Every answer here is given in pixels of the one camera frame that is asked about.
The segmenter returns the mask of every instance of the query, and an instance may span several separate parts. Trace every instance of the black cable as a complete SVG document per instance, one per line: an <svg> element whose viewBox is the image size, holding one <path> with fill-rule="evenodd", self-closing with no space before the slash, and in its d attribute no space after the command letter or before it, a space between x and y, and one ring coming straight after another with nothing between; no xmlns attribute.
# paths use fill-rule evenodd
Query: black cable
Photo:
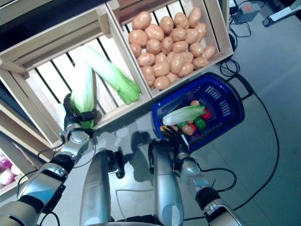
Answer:
<svg viewBox="0 0 301 226"><path fill-rule="evenodd" d="M228 63L231 63L234 65L234 68L231 68ZM234 74L238 74L240 72L240 65L237 61L233 60L233 59L225 59L223 61L221 61L220 63L216 64L219 66L220 68L220 72L222 75L226 76L226 77L232 77Z"/></svg>
<svg viewBox="0 0 301 226"><path fill-rule="evenodd" d="M244 203L240 204L239 206L237 206L236 208L234 208L234 210L238 210L240 209L241 207L243 207L244 205L246 205L249 201L251 201L262 189L264 189L264 187L272 180L275 172L276 172L276 169L277 169L277 166L278 166L278 162L279 162L279 156L280 156L280 147L279 147L279 139L278 139L278 134L277 134L277 131L276 131L276 128L275 128L275 125L273 123L273 120L266 108L266 106L264 105L264 103L262 102L262 100L260 99L260 97L257 95L256 92L254 92L254 95L256 96L256 98L259 100L259 102L261 103L261 105L263 106L264 108L264 111L266 112L268 118L269 118L269 121L272 125L272 128L273 128L273 131L274 131L274 134L275 134L275 139L276 139L276 143L277 143L277 157L276 157L276 162L275 162L275 165L274 165L274 169L271 173L271 175L269 176L268 180L249 198L247 199Z"/></svg>
<svg viewBox="0 0 301 226"><path fill-rule="evenodd" d="M238 7L239 7L241 4L245 3L245 2L255 2L255 1L259 1L259 2L262 2L262 3L263 3L263 5L260 6L260 8L263 8L263 7L265 6L265 4L266 4L266 1L263 1L263 0L249 0L249 1L242 1L241 3L238 4Z"/></svg>
<svg viewBox="0 0 301 226"><path fill-rule="evenodd" d="M34 172L36 172L36 171L38 171L38 170L35 169L35 170L33 170L33 171L30 171L29 173L26 173L25 175L23 175L23 176L18 180L18 183L17 183L17 197L18 197L18 195L19 195L19 186L20 186L21 180L22 180L24 177L26 177L26 176L28 176L29 174L34 173Z"/></svg>
<svg viewBox="0 0 301 226"><path fill-rule="evenodd" d="M73 169L80 168L80 167L82 167L82 166L87 165L89 162L91 162L91 161L93 160L95 154L96 154L96 141L94 140L94 154L93 154L92 158L91 158L89 161L87 161L86 163L84 163L84 164L82 164L82 165L80 165L80 166L75 166L75 167L73 167Z"/></svg>
<svg viewBox="0 0 301 226"><path fill-rule="evenodd" d="M246 25L247 26L247 29L249 31L249 34L247 35L237 35L236 32L233 30L233 28L231 27L231 25ZM244 23L232 23L229 25L229 30L236 36L236 38L248 38L252 35L252 31L251 31L251 28L250 28L250 25L247 23L247 22L244 22Z"/></svg>
<svg viewBox="0 0 301 226"><path fill-rule="evenodd" d="M61 226L61 225L60 225L60 220L59 220L57 214L54 213L54 212L50 212L50 213L45 214L45 216L42 218L42 220L41 220L39 226L42 226L43 221L45 220L45 218L46 218L49 214L52 214L53 216L55 216L56 221L57 221L57 226Z"/></svg>
<svg viewBox="0 0 301 226"><path fill-rule="evenodd" d="M52 148L47 148L47 149L45 149L45 150L42 150L42 151L38 152L37 157L38 157L39 159L41 159L41 158L40 158L40 154L42 154L42 153L44 153L44 152L48 152L48 151L53 151L53 150L54 150L54 153L53 153L53 157L54 157L56 149L57 149L57 148L60 148L61 146L63 146L63 144L65 144L65 137L64 137L64 136L61 136L61 140L62 140L62 143L61 143L60 145L58 145L58 146L56 146L56 147L52 147Z"/></svg>
<svg viewBox="0 0 301 226"><path fill-rule="evenodd" d="M229 187L226 187L226 188L220 189L220 190L216 190L216 191L219 192L219 193L220 193L220 192L226 192L226 191L228 191L228 190L234 188L234 186L235 186L236 183L237 183L237 176L236 176L236 174L235 174L232 170L230 170L230 169L222 168L222 167L212 168L212 169L201 169L201 167L200 167L200 165L199 165L198 163L196 163L196 165L198 166L199 170L200 170L201 172L204 172L204 173L210 172L210 171L222 170L222 171L229 172L229 173L231 173L231 174L233 175L233 178L234 178L233 183L232 183Z"/></svg>

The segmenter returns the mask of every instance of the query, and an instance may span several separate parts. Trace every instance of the wooden slat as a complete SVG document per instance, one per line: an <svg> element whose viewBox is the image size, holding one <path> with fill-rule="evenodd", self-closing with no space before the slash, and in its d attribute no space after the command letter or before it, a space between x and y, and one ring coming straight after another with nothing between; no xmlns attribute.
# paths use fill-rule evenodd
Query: wooden slat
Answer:
<svg viewBox="0 0 301 226"><path fill-rule="evenodd" d="M56 101L35 70L28 72L26 83L28 86L30 86L34 94L41 102L42 105L39 107L44 107L48 114L50 114L50 117L53 118L53 120L59 125L60 120L58 119L56 113L59 103Z"/></svg>
<svg viewBox="0 0 301 226"><path fill-rule="evenodd" d="M230 0L223 0L222 1L222 15L224 17L224 21L229 30L229 22L230 22Z"/></svg>
<svg viewBox="0 0 301 226"><path fill-rule="evenodd" d="M43 134L45 139L50 144L53 144L57 140L59 140L58 135L55 133L55 131L60 131L58 124L34 94L33 90L26 83L25 79L20 74L12 73L11 75L8 71L1 69L0 79L9 90L11 95L14 97L16 102L18 102L18 104L22 107L22 109L37 127L37 129Z"/></svg>
<svg viewBox="0 0 301 226"><path fill-rule="evenodd" d="M153 11L174 1L175 0L142 0L138 1L136 4L128 5L125 8L121 7L119 12L119 21L123 25L127 24L141 11ZM124 2L127 2L127 0L119 0L121 6L126 5Z"/></svg>
<svg viewBox="0 0 301 226"><path fill-rule="evenodd" d="M226 54L233 54L228 31L222 17L222 11L218 0L204 0L206 4L208 14L210 15L210 20L212 26L214 27L214 32L216 36L217 43L219 45L220 51Z"/></svg>
<svg viewBox="0 0 301 226"><path fill-rule="evenodd" d="M64 43L75 40L79 36L82 36L85 33L89 33L90 31L98 28L100 32L100 28L98 26L97 15L95 13L97 7L92 8L80 15L77 15L69 20L66 20L62 23L59 23L56 26L53 26L43 32L40 32L0 53L5 59L10 61L16 61L22 56L27 55L41 47L47 47L54 41L59 41L63 39L64 36L68 37L64 40ZM58 43L57 46L52 46L52 49L59 47L61 43Z"/></svg>
<svg viewBox="0 0 301 226"><path fill-rule="evenodd" d="M52 0L15 0L0 8L0 25L6 24L7 22L50 1Z"/></svg>
<svg viewBox="0 0 301 226"><path fill-rule="evenodd" d="M18 184L18 182L14 181L14 182L10 183L9 185L6 185L3 188L1 188L0 189L0 196L3 195L4 193L14 189L15 187L17 187L17 184Z"/></svg>
<svg viewBox="0 0 301 226"><path fill-rule="evenodd" d="M156 15L159 23L164 16L169 16L168 10L166 7L162 7L162 8L155 10L155 15Z"/></svg>
<svg viewBox="0 0 301 226"><path fill-rule="evenodd" d="M67 86L65 85L64 81L57 73L53 65L50 62L47 62L39 66L37 69L48 86L55 93L59 101L63 103L65 96L70 93L70 91L68 90Z"/></svg>
<svg viewBox="0 0 301 226"><path fill-rule="evenodd" d="M110 32L109 30L109 23L108 23L108 15L106 10L106 5L100 5L96 9L97 19L99 26L104 34L108 34Z"/></svg>
<svg viewBox="0 0 301 226"><path fill-rule="evenodd" d="M172 19L174 19L174 16L177 13L179 13L179 12L184 13L183 10L182 10L182 8L181 8L181 5L180 5L179 1L176 1L176 2L173 2L171 4L168 4L167 7L169 9L169 12L171 14Z"/></svg>
<svg viewBox="0 0 301 226"><path fill-rule="evenodd" d="M103 35L102 32L96 32L96 31L85 33L84 36L80 36L75 39L72 39L68 43L63 44L63 45L57 47L56 49L53 49L45 54L38 56L34 60L24 64L24 67L26 68L26 71L29 72L29 71L35 69L36 67L38 67L44 63L47 63L50 60L55 59L56 57L59 57L79 46L84 45L87 42L90 42L90 41L96 39L97 37L99 37L101 35Z"/></svg>
<svg viewBox="0 0 301 226"><path fill-rule="evenodd" d="M0 136L0 151L4 153L12 164L20 169L22 174L35 170L34 166L26 160L26 157L11 143L11 141L3 136Z"/></svg>
<svg viewBox="0 0 301 226"><path fill-rule="evenodd" d="M68 59L66 54L63 54L55 59L53 59L54 64L57 66L58 70L68 83L71 89L74 89L74 67L71 61Z"/></svg>
<svg viewBox="0 0 301 226"><path fill-rule="evenodd" d="M0 69L4 69L7 71L12 71L16 73L24 73L25 68L23 68L20 65L17 65L9 60L4 59L3 57L0 57Z"/></svg>
<svg viewBox="0 0 301 226"><path fill-rule="evenodd" d="M24 130L16 122L11 120L6 114L0 111L0 130L14 141L37 155L39 151L45 150L48 147L38 141L33 135ZM45 161L50 161L53 156L53 151L44 152L40 157Z"/></svg>
<svg viewBox="0 0 301 226"><path fill-rule="evenodd" d="M8 106L4 101L0 100L0 110L3 111L9 118L18 123L22 128L32 134L35 138L37 138L44 145L51 147L49 142L47 142L43 135L38 131L37 128L32 126L28 121L22 118L14 109Z"/></svg>
<svg viewBox="0 0 301 226"><path fill-rule="evenodd" d="M66 49L73 44L88 38L91 35L97 34L100 32L98 22L92 22L89 25L84 26L78 30L75 30L68 35L65 35L53 42L48 43L47 45L35 49L32 52L29 52L26 55L23 55L16 60L16 63L23 65L25 68L28 68L35 64L37 61L42 60L45 57L52 55L53 53Z"/></svg>

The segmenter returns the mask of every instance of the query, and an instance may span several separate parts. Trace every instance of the electrical cable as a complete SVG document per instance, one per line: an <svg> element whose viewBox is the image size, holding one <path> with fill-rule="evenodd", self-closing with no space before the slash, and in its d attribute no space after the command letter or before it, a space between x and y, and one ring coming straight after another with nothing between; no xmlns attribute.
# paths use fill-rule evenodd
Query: electrical cable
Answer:
<svg viewBox="0 0 301 226"><path fill-rule="evenodd" d="M262 3L263 3L263 5L260 6L260 8L263 8L263 7L265 6L265 4L266 4L266 1L263 1L263 0L249 0L249 1L242 1L241 3L238 4L238 7L239 7L241 4L245 3L245 2L255 2L255 1L259 1L259 2L262 2Z"/></svg>
<svg viewBox="0 0 301 226"><path fill-rule="evenodd" d="M277 143L277 156L276 156L276 162L275 162L275 165L274 165L274 168L273 168L273 171L271 173L271 175L269 176L268 180L253 194L251 195L251 197L249 199L247 199L244 203L240 204L239 206L237 206L236 208L234 208L234 210L238 210L240 209L241 207L243 207L244 205L246 205L249 201L251 201L262 189L265 188L265 186L272 180L275 172L276 172L276 169L277 169L277 166L278 166L278 163L279 163L279 156L280 156L280 146L279 146L279 138L278 138L278 134L277 134L277 131L276 131L276 128L275 128L275 125L274 125L274 122L265 106L265 104L263 103L263 101L260 99L260 97L257 95L256 92L254 92L254 95L256 96L256 98L259 100L259 102L261 103L262 107L264 108L264 111L266 112L268 118L269 118L269 121L272 125L272 128L273 128L273 131L274 131L274 135L275 135L275 139L276 139L276 143Z"/></svg>
<svg viewBox="0 0 301 226"><path fill-rule="evenodd" d="M119 198L118 198L118 192L150 192L152 190L154 190L154 189L152 188L152 189L148 189L148 190L132 190L132 189L117 189L117 190L115 190L117 205L120 209L120 212L121 212L121 215L122 215L123 219L126 220L126 217L124 216L124 213L123 213L122 208L120 206L120 202L119 202Z"/></svg>
<svg viewBox="0 0 301 226"><path fill-rule="evenodd" d="M50 213L45 214L45 216L42 218L42 220L41 220L39 226L42 226L43 221L45 220L45 218L46 218L49 214L52 214L53 216L55 216L56 222L57 222L57 226L61 226L61 225L60 225L60 220L59 220L57 214L54 213L54 212L50 212Z"/></svg>
<svg viewBox="0 0 301 226"><path fill-rule="evenodd" d="M17 183L17 197L18 197L18 195L19 195L19 186L20 186L21 180L22 180L24 177L26 177L26 176L28 176L29 174L34 173L34 172L36 172L36 171L38 171L38 170L35 169L35 170L33 170L33 171L30 171L29 173L26 173L25 175L23 175L23 176L18 180L18 183Z"/></svg>
<svg viewBox="0 0 301 226"><path fill-rule="evenodd" d="M226 172L229 172L229 173L232 174L232 176L233 176L233 178L234 178L233 183L232 183L229 187L226 187L226 188L220 189L220 190L216 190L218 193L220 193L220 192L226 192L226 191L228 191L228 190L231 190L232 188L234 188L234 186L235 186L236 183L237 183L237 176L236 176L236 174L235 174L232 170L230 170L230 169L222 168L222 167L211 168L211 169L201 169L201 167L200 167L200 165L199 165L198 163L196 163L196 165L198 166L199 170L200 170L201 172L204 172L204 173L205 173L205 172L210 172L210 171L222 170L222 171L226 171Z"/></svg>
<svg viewBox="0 0 301 226"><path fill-rule="evenodd" d="M37 157L38 157L39 159L41 159L41 158L40 158L40 154L42 154L42 153L44 153L44 152L48 152L48 151L53 151L53 150L54 150L54 153L53 153L53 157L54 157L56 149L57 149L57 148L60 148L61 146L63 146L63 144L65 144L65 137L64 137L64 136L61 136L61 140L62 140L62 143L61 143L60 145L58 145L58 146L56 146L56 147L52 147L52 148L47 148L47 149L45 149L45 150L42 150L42 151L38 152Z"/></svg>
<svg viewBox="0 0 301 226"><path fill-rule="evenodd" d="M91 162L96 154L96 141L95 141L95 138L93 138L93 141L94 141L94 153L93 153L93 156L91 157L91 159L89 161L87 161L86 163L80 165L80 166L75 166L73 167L73 169L76 169L76 168L80 168L80 167L83 167L85 165L87 165L89 162Z"/></svg>

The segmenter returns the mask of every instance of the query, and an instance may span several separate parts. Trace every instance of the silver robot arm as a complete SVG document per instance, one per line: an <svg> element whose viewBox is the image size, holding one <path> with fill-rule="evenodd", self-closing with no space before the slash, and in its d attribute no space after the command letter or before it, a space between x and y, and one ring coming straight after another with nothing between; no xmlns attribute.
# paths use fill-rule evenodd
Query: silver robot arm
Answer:
<svg viewBox="0 0 301 226"><path fill-rule="evenodd" d="M210 226L245 226L239 216L210 186L196 161L188 154L188 146L181 135L169 126L165 130L165 135L174 145L174 161L180 171L180 178L204 212L208 224Z"/></svg>
<svg viewBox="0 0 301 226"><path fill-rule="evenodd" d="M65 98L68 105L70 96ZM41 213L50 213L65 189L63 185L73 166L87 149L90 136L81 128L79 119L65 106L65 132L68 142L54 158L44 164L22 186L17 201L0 207L3 226L35 226Z"/></svg>

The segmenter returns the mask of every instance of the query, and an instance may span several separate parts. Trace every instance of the potato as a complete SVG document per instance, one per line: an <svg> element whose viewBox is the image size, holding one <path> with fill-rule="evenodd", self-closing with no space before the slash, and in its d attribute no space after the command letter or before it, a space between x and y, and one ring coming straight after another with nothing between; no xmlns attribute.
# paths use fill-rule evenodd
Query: potato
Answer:
<svg viewBox="0 0 301 226"><path fill-rule="evenodd" d="M140 67L150 65L152 66L155 62L155 55L152 53L142 53L138 58L137 62Z"/></svg>
<svg viewBox="0 0 301 226"><path fill-rule="evenodd" d="M173 74L178 74L184 64L184 57L181 53L176 53L170 61L170 71Z"/></svg>
<svg viewBox="0 0 301 226"><path fill-rule="evenodd" d="M194 57L199 57L203 54L204 49L199 42L195 42L189 46L189 51Z"/></svg>
<svg viewBox="0 0 301 226"><path fill-rule="evenodd" d="M189 28L189 22L188 19L186 17L186 15L184 13L177 13L174 16L174 24L176 27L181 27L184 29L188 29Z"/></svg>
<svg viewBox="0 0 301 226"><path fill-rule="evenodd" d="M199 101L198 100L191 101L190 106L195 106L195 105L199 105Z"/></svg>
<svg viewBox="0 0 301 226"><path fill-rule="evenodd" d="M206 59L210 59L213 54L215 53L216 49L214 46L207 46L205 49L204 49L204 53L202 55L202 57L206 58Z"/></svg>
<svg viewBox="0 0 301 226"><path fill-rule="evenodd" d="M198 31L198 39L197 41L202 41L207 33L207 26L204 23L199 23L194 29Z"/></svg>
<svg viewBox="0 0 301 226"><path fill-rule="evenodd" d="M149 65L143 66L141 68L141 71L142 71L145 79L147 80L149 87L151 87L154 84L154 81L156 79L152 67Z"/></svg>
<svg viewBox="0 0 301 226"><path fill-rule="evenodd" d="M194 43L198 39L198 31L197 29L187 29L187 36L185 41L188 43L188 45Z"/></svg>
<svg viewBox="0 0 301 226"><path fill-rule="evenodd" d="M167 58L166 58L166 55L164 53L159 53L159 54L156 55L155 64L161 63L161 62L164 62L164 61L167 62Z"/></svg>
<svg viewBox="0 0 301 226"><path fill-rule="evenodd" d="M190 53L190 52L184 52L182 54L184 56L184 62L185 63L192 63L193 58L194 58L194 56L193 56L192 53Z"/></svg>
<svg viewBox="0 0 301 226"><path fill-rule="evenodd" d="M185 77L186 75L193 72L193 64L192 63L184 63L180 72L178 73L179 78Z"/></svg>
<svg viewBox="0 0 301 226"><path fill-rule="evenodd" d="M164 54L168 54L173 49L174 41L171 37L165 37L161 42L161 51Z"/></svg>
<svg viewBox="0 0 301 226"><path fill-rule="evenodd" d="M175 52L170 52L166 57L167 62L170 63L171 59L173 58L174 55L175 55Z"/></svg>
<svg viewBox="0 0 301 226"><path fill-rule="evenodd" d="M189 136L191 136L194 133L193 128L190 125L183 126L181 130L184 134L187 134Z"/></svg>
<svg viewBox="0 0 301 226"><path fill-rule="evenodd" d="M202 16L201 8L200 7L193 8L193 10L189 13L188 16L189 27L195 28L198 25L201 16Z"/></svg>
<svg viewBox="0 0 301 226"><path fill-rule="evenodd" d="M151 24L151 15L149 12L142 11L133 20L133 30L144 30Z"/></svg>
<svg viewBox="0 0 301 226"><path fill-rule="evenodd" d="M167 61L157 63L152 67L152 70L155 73L155 77L165 76L170 71L170 64Z"/></svg>
<svg viewBox="0 0 301 226"><path fill-rule="evenodd" d="M168 75L166 77L168 77L170 84L173 84L178 79L178 76L176 76L175 74L172 74L171 72L168 73Z"/></svg>
<svg viewBox="0 0 301 226"><path fill-rule="evenodd" d="M170 85L170 81L166 76L160 76L156 78L154 82L154 87L159 90L166 89L169 85Z"/></svg>
<svg viewBox="0 0 301 226"><path fill-rule="evenodd" d="M138 44L141 47L145 47L148 37L142 30L132 30L128 35L128 41L130 44Z"/></svg>
<svg viewBox="0 0 301 226"><path fill-rule="evenodd" d="M150 24L144 31L149 39L157 39L159 41L164 39L164 32L158 25Z"/></svg>
<svg viewBox="0 0 301 226"><path fill-rule="evenodd" d="M163 32L168 35L174 28L174 21L171 17L164 16L162 17L159 26L162 28Z"/></svg>
<svg viewBox="0 0 301 226"><path fill-rule="evenodd" d="M208 64L208 60L206 58L199 56L197 58L194 58L192 63L194 65L194 69L196 70L196 69L206 66Z"/></svg>
<svg viewBox="0 0 301 226"><path fill-rule="evenodd" d="M174 28L171 32L171 37L174 42L184 41L187 37L187 31L181 27Z"/></svg>
<svg viewBox="0 0 301 226"><path fill-rule="evenodd" d="M132 44L130 44L130 47L136 58L141 55L142 48L140 45L132 43Z"/></svg>
<svg viewBox="0 0 301 226"><path fill-rule="evenodd" d="M185 41L177 41L173 44L172 51L175 53L182 53L188 49L188 43Z"/></svg>
<svg viewBox="0 0 301 226"><path fill-rule="evenodd" d="M146 52L158 54L161 51L161 42L157 39L150 39L146 43Z"/></svg>

